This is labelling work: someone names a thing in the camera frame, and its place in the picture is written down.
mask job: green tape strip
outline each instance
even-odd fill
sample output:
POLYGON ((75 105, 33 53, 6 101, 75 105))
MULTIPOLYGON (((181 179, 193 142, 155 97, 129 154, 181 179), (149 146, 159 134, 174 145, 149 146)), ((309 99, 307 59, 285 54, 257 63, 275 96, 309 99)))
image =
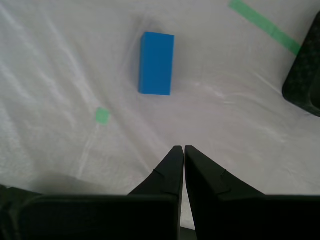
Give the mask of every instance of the green tape strip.
POLYGON ((99 124, 106 125, 109 120, 108 110, 102 107, 98 107, 95 112, 95 120, 99 124))
POLYGON ((261 30, 265 31, 278 43, 282 44, 285 48, 297 55, 301 46, 291 37, 281 31, 275 24, 266 19, 264 16, 253 10, 242 0, 231 0, 229 7, 243 16, 249 22, 256 25, 261 30))

